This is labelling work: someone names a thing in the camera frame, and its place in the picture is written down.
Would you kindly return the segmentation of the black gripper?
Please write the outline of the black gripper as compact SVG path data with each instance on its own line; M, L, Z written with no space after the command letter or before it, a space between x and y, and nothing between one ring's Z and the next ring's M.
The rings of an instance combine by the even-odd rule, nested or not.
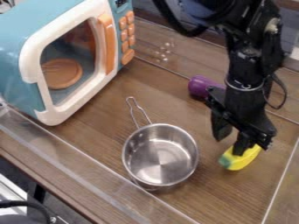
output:
M267 150L276 136L276 127L265 113L271 87L272 81L267 80L257 89L207 88L205 104L211 109L213 138L221 141L232 128L237 129L233 156L241 156L255 144Z

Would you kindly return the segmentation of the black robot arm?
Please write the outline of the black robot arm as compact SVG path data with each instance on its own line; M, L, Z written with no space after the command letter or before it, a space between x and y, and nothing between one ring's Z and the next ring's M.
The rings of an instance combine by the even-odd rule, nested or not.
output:
M265 114L276 70L284 52L281 17L272 0L195 0L195 17L225 33L228 73L225 87L208 87L212 135L216 140L237 130L232 154L253 146L268 148L276 127Z

